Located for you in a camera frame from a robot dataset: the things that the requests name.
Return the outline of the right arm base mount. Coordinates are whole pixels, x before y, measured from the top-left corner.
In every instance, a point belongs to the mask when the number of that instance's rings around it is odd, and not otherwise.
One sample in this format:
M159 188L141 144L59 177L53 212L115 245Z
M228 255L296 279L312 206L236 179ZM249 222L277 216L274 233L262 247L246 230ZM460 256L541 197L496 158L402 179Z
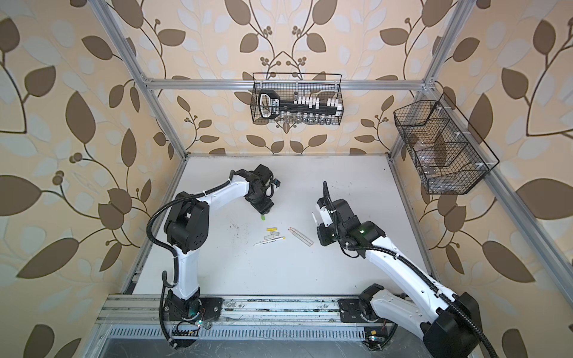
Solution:
M338 300L340 321L342 323L372 323L381 325L384 320L395 323L397 306L383 299L365 301L359 298L341 298Z

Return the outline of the black tool with sockets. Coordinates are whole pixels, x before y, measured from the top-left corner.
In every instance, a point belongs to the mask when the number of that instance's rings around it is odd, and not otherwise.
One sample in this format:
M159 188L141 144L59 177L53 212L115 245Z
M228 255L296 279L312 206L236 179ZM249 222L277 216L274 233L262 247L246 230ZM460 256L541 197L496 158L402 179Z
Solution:
M344 112L343 103L336 97L324 100L298 91L279 95L272 89L261 90L253 105L263 119L299 122L338 120Z

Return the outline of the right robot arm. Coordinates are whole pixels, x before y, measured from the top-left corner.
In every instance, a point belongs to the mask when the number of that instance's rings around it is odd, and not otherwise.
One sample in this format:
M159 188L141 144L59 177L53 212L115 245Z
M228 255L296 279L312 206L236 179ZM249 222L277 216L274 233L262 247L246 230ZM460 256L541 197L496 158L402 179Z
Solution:
M388 319L418 337L433 357L467 357L479 345L498 354L482 329L480 307L467 292L458 295L418 267L374 222L361 222L344 199L333 200L323 186L317 201L322 246L337 244L347 257L373 263L402 289L404 297L380 284L361 292L361 319Z

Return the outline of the white pen with black print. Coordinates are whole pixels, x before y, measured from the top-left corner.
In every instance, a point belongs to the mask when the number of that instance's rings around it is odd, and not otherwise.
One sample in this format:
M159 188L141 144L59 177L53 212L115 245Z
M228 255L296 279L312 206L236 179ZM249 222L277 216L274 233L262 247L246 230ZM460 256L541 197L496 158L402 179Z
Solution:
M264 246L264 245L271 244L271 243L277 243L277 242L280 242L283 240L286 240L286 237L275 237L275 238L272 238L269 240L263 240L259 243L255 243L255 244L253 244L253 246L255 246L255 247L256 246Z

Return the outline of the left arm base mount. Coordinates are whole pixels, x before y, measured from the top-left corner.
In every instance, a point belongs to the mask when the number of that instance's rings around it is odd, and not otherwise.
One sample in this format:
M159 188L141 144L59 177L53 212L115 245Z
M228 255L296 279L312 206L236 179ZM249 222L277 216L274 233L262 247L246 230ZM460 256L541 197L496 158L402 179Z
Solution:
M164 302L164 313L168 320L175 321L210 321L217 320L222 313L223 298L199 297L180 299L170 295Z

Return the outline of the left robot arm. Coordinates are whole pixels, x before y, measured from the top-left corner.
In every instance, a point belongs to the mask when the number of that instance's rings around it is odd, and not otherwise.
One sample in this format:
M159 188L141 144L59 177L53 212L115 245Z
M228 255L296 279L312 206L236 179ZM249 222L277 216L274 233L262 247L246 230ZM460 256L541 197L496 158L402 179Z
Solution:
M179 192L149 219L148 240L173 259L173 273L162 273L158 308L161 332L172 348L191 346L201 328L222 312L222 298L203 298L198 283L198 258L209 234L210 212L244 198L264 216L280 185L264 165L231 171L228 180L215 188L197 194Z

